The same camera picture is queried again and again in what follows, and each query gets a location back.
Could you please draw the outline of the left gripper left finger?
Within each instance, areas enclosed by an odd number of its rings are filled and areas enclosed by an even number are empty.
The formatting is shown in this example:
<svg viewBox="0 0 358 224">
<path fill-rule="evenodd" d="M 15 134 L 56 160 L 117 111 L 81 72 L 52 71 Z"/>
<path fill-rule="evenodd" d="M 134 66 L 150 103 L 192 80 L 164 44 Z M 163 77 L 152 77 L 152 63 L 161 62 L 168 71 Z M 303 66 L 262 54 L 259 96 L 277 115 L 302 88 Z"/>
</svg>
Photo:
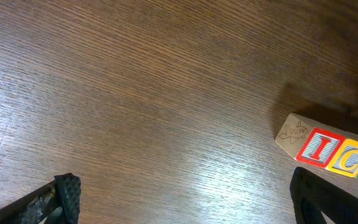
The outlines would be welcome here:
<svg viewBox="0 0 358 224">
<path fill-rule="evenodd" d="M 54 180 L 0 209 L 0 223 L 77 224 L 81 180 L 72 173 Z"/>
</svg>

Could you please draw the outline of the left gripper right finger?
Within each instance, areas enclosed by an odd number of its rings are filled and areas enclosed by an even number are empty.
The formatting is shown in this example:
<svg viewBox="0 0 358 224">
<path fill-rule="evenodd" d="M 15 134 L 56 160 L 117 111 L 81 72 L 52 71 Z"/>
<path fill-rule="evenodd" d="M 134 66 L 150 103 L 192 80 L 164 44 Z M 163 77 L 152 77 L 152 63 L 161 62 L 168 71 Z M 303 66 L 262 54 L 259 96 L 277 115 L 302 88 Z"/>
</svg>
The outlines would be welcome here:
<svg viewBox="0 0 358 224">
<path fill-rule="evenodd" d="M 290 182 L 297 224 L 358 223 L 358 198 L 303 167 L 294 170 Z"/>
</svg>

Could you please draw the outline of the yellow letter C block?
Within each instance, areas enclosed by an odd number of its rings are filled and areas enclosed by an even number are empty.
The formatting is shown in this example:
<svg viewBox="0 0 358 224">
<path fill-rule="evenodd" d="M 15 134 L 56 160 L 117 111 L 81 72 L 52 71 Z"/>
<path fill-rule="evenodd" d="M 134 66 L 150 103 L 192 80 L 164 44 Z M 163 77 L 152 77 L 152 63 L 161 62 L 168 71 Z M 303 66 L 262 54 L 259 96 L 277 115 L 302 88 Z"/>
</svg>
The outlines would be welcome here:
<svg viewBox="0 0 358 224">
<path fill-rule="evenodd" d="M 358 175 L 358 135 L 347 132 L 326 170 L 356 178 Z"/>
</svg>

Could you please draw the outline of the red letter I block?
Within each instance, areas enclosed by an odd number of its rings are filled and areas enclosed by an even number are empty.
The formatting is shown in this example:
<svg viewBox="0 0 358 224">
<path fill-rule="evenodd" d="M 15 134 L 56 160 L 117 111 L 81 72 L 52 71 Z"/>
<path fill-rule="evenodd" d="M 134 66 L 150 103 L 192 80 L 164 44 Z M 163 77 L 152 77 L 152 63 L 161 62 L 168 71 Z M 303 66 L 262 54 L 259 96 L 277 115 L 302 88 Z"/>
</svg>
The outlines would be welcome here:
<svg viewBox="0 0 358 224">
<path fill-rule="evenodd" d="M 290 113 L 275 142 L 294 160 L 325 168 L 345 139 L 336 128 Z"/>
</svg>

